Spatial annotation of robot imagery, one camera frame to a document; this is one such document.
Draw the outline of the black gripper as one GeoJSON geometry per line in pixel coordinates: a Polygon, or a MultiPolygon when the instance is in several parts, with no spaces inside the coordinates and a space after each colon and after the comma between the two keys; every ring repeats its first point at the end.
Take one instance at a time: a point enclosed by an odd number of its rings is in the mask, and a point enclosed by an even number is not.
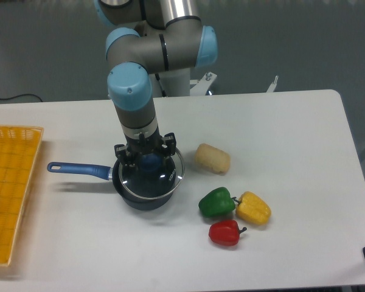
{"type": "Polygon", "coordinates": [[[130,137],[125,134],[127,144],[114,146],[114,153],[118,162],[123,167],[136,166],[138,154],[147,155],[150,153],[161,154],[164,158],[174,156],[176,153],[176,137],[174,133],[167,133],[164,136],[156,130],[152,135],[146,137],[144,133],[130,137]]]}

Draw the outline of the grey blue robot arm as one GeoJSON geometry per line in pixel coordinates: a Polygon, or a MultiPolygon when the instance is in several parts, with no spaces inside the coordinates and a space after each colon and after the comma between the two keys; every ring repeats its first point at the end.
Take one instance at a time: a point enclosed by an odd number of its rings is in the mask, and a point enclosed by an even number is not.
{"type": "Polygon", "coordinates": [[[141,156],[173,156],[173,134],[161,136],[150,75],[215,63],[217,37],[201,22],[196,1],[94,1],[99,18],[115,26],[105,43],[108,96],[127,144],[117,145],[121,165],[141,156]]]}

